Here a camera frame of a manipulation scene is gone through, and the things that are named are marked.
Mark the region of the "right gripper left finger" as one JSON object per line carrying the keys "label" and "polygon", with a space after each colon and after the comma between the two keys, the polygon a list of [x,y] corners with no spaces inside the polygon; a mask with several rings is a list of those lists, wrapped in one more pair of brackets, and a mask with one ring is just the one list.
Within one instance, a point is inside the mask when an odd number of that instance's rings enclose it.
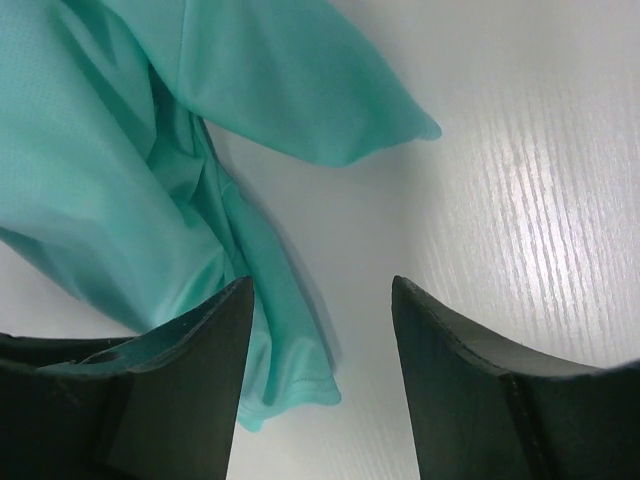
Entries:
{"label": "right gripper left finger", "polygon": [[1,338],[5,479],[223,479],[254,308],[249,278],[145,334]]}

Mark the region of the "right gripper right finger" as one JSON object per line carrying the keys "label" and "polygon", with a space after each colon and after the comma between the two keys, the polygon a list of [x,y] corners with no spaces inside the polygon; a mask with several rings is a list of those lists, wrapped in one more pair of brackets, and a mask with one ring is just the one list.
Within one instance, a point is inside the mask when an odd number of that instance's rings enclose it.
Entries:
{"label": "right gripper right finger", "polygon": [[422,478],[638,477],[637,362],[533,350],[400,276],[392,317]]}

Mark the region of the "teal t shirt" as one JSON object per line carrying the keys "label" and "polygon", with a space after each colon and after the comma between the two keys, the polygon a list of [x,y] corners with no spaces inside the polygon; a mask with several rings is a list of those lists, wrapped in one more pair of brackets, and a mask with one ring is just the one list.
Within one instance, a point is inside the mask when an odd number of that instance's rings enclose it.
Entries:
{"label": "teal t shirt", "polygon": [[2,3],[2,241],[139,332],[251,277],[238,420],[257,431],[341,394],[279,239],[208,123],[328,167],[441,134],[327,1]]}

